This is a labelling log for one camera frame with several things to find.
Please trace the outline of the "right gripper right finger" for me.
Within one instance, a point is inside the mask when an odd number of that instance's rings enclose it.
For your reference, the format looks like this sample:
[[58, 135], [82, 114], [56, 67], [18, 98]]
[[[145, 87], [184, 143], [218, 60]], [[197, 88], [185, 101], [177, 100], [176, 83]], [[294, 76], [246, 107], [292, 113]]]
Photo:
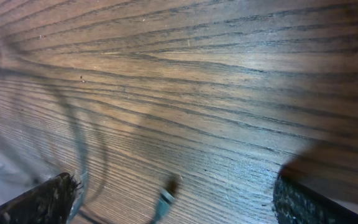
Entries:
[[358, 224], [358, 214], [285, 176], [273, 190], [279, 224]]

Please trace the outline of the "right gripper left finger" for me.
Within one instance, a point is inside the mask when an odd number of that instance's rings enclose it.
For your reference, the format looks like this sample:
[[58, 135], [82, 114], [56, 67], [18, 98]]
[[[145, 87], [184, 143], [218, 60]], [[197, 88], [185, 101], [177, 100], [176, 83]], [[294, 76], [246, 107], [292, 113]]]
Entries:
[[0, 205], [0, 224], [66, 224], [79, 183], [64, 172]]

